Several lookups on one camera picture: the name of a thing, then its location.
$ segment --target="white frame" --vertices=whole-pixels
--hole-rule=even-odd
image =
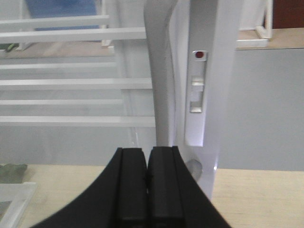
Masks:
[[[37,184],[34,182],[25,182],[23,184],[0,184],[0,201],[11,201],[11,204],[0,221],[1,228],[17,227],[36,188]]]
[[[272,38],[272,20],[273,20],[273,0],[265,0],[265,27],[263,25],[255,26],[255,31],[260,39],[239,39],[237,40],[238,48],[264,48],[267,47],[269,40]]]

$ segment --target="white wall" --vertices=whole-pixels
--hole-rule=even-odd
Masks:
[[[220,168],[304,171],[304,49],[236,53]]]
[[[266,0],[244,0],[240,30],[254,30],[262,25]]]

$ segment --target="white metal bar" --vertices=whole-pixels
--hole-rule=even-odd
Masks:
[[[0,105],[122,105],[121,99],[90,100],[0,100]]]
[[[116,69],[116,63],[52,63],[0,65],[2,74],[104,72]]]
[[[264,48],[268,45],[268,39],[238,39],[237,48]]]
[[[84,41],[102,39],[145,39],[144,27],[137,28],[99,28],[99,29],[74,29],[54,31],[29,31],[29,32],[3,32],[0,33],[0,43],[22,42],[59,42],[59,41]]]
[[[0,80],[0,90],[152,89],[150,78]]]
[[[0,29],[36,29],[66,26],[106,25],[109,23],[109,15],[93,15],[78,17],[37,18],[0,20]]]
[[[154,116],[0,116],[0,126],[155,127]]]

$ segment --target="white railing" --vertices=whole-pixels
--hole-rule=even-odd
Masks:
[[[0,116],[0,126],[155,127],[154,116]]]
[[[0,43],[146,39],[145,28],[97,28],[0,33]]]
[[[0,29],[37,29],[68,26],[107,25],[109,15],[93,15],[78,17],[37,18],[0,20]]]
[[[0,80],[0,90],[152,89],[150,78]]]

